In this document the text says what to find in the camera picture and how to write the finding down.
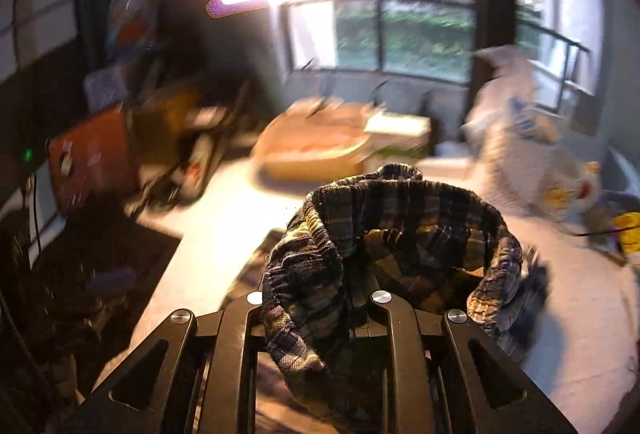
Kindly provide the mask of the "white plastic bag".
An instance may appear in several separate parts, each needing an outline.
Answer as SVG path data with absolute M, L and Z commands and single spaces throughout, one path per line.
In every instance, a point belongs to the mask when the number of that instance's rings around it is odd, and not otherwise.
M 535 110 L 533 65 L 520 48 L 515 44 L 491 46 L 476 51 L 474 57 L 491 69 L 491 75 L 477 91 L 461 126 L 472 154 L 480 154 L 495 124 L 523 139 L 544 142 Z

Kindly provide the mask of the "beige plastic basin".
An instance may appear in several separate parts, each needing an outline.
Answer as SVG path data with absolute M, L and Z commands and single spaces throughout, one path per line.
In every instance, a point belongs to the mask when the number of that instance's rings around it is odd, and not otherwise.
M 273 119 L 252 149 L 254 164 L 271 179 L 332 182 L 363 173 L 369 153 L 371 103 L 303 98 Z

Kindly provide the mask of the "white green milk carton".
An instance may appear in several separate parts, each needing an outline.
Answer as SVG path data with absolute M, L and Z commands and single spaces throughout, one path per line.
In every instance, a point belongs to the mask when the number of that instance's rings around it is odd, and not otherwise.
M 376 170 L 386 163 L 416 162 L 430 150 L 431 119 L 406 113 L 382 111 L 371 116 L 364 127 L 368 135 L 363 168 Z

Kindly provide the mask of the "red brown box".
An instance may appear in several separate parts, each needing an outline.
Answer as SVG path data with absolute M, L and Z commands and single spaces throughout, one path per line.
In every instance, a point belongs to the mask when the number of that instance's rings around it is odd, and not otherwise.
M 129 196 L 139 190 L 139 173 L 124 105 L 104 109 L 51 139 L 48 167 L 58 212 L 66 215 L 88 198 Z

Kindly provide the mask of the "blue beige plaid pants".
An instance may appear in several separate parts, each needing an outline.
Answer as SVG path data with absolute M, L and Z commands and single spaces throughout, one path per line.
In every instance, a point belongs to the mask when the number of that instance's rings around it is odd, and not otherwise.
M 354 335 L 372 292 L 433 314 L 464 310 L 521 362 L 548 284 L 536 247 L 488 201 L 389 163 L 306 196 L 262 277 L 266 347 L 299 404 L 342 433 L 373 433 L 378 353 Z

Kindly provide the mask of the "white jar with bear label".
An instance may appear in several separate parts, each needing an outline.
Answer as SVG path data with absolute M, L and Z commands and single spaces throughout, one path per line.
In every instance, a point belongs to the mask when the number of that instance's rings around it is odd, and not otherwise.
M 541 182 L 539 206 L 552 221 L 562 222 L 570 213 L 588 210 L 601 194 L 600 163 L 557 150 Z

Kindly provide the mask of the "yellow plush toy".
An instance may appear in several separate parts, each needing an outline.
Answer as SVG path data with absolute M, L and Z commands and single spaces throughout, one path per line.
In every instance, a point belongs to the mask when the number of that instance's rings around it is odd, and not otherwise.
M 639 252 L 640 243 L 640 212 L 629 211 L 612 218 L 612 225 L 618 230 L 620 251 L 626 257 Z

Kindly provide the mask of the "white woven plastic basket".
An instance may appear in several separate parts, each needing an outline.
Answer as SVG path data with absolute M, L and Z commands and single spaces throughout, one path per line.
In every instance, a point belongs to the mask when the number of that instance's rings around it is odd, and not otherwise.
M 539 209 L 542 185 L 560 139 L 558 121 L 540 111 L 533 113 L 526 128 L 504 119 L 491 124 L 482 151 L 486 199 L 506 212 L 524 214 Z

